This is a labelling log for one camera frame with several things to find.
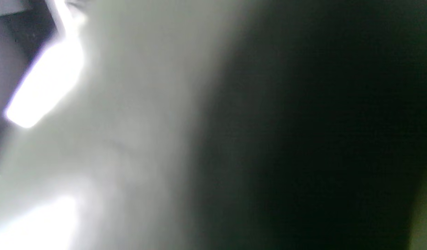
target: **gray surface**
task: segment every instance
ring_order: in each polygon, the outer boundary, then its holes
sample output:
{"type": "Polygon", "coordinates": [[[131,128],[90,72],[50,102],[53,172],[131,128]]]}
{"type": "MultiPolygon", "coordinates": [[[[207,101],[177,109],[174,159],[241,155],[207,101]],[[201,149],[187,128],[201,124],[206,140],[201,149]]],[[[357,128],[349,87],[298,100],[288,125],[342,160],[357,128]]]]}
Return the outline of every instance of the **gray surface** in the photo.
{"type": "Polygon", "coordinates": [[[28,0],[0,0],[0,16],[31,9],[28,0]]]}
{"type": "Polygon", "coordinates": [[[0,20],[0,122],[2,110],[18,85],[27,59],[14,37],[0,20]]]}

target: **white light streak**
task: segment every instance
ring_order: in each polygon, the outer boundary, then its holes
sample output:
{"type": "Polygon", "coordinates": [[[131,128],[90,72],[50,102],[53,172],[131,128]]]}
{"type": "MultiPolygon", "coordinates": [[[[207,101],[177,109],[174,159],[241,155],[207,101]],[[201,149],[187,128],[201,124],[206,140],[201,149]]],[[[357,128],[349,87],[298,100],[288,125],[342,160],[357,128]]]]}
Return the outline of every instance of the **white light streak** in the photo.
{"type": "Polygon", "coordinates": [[[0,231],[0,250],[68,250],[77,227],[70,197],[37,207],[0,231]]]}

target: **light fixture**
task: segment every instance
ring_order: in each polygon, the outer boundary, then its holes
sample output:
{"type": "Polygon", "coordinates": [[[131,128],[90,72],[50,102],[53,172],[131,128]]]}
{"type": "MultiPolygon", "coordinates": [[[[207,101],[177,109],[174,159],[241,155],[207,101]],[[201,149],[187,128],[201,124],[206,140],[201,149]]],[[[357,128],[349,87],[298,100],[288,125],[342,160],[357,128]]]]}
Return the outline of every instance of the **light fixture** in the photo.
{"type": "Polygon", "coordinates": [[[41,52],[5,110],[9,120],[24,128],[35,125],[58,104],[78,81],[84,64],[77,23],[64,0],[53,3],[63,37],[41,52]]]}

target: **fluorescent light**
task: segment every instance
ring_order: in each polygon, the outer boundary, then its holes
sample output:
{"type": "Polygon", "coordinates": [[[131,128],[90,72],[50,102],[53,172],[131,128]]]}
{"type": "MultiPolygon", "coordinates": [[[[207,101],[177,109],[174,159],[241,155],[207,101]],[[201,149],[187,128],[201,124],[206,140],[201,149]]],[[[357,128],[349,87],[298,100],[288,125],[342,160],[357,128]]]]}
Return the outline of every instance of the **fluorescent light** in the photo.
{"type": "Polygon", "coordinates": [[[63,197],[4,227],[0,250],[68,250],[76,227],[76,203],[63,197]]]}
{"type": "Polygon", "coordinates": [[[82,48],[76,37],[46,49],[13,95],[6,110],[7,118],[24,128],[35,125],[76,84],[83,63],[82,48]]]}

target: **bright light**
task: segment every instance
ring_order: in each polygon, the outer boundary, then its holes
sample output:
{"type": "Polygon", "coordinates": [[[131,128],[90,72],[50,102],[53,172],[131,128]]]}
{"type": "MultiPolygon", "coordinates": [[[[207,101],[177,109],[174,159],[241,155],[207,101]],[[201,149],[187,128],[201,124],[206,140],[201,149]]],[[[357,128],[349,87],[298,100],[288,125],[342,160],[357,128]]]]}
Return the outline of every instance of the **bright light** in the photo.
{"type": "Polygon", "coordinates": [[[74,199],[60,198],[0,231],[0,250],[68,250],[76,227],[74,199]]]}
{"type": "Polygon", "coordinates": [[[65,0],[54,0],[56,10],[58,11],[59,19],[67,36],[74,36],[77,34],[77,26],[73,19],[65,0]]]}
{"type": "Polygon", "coordinates": [[[83,63],[75,37],[46,49],[13,95],[7,118],[24,128],[35,125],[76,84],[83,63]]]}

